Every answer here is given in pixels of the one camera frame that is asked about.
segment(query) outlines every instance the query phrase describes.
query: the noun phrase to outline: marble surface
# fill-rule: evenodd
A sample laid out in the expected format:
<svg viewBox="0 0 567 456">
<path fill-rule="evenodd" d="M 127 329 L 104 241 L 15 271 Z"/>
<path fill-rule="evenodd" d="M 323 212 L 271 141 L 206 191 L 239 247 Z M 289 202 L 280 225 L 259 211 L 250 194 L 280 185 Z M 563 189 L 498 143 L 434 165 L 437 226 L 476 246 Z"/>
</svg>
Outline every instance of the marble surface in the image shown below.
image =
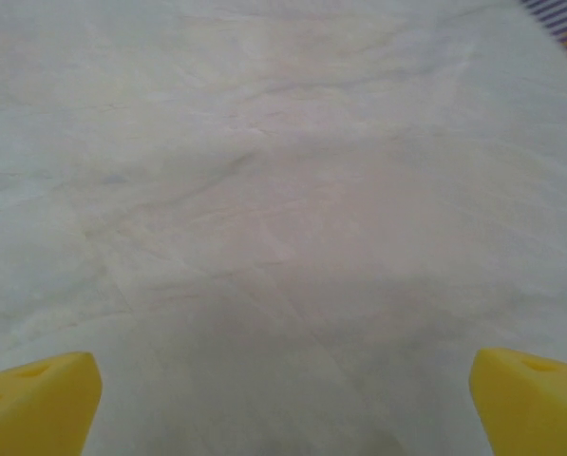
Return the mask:
<svg viewBox="0 0 567 456">
<path fill-rule="evenodd" d="M 0 0 L 0 369 L 95 353 L 85 455 L 491 454 L 487 345 L 567 360 L 519 5 Z"/>
</svg>

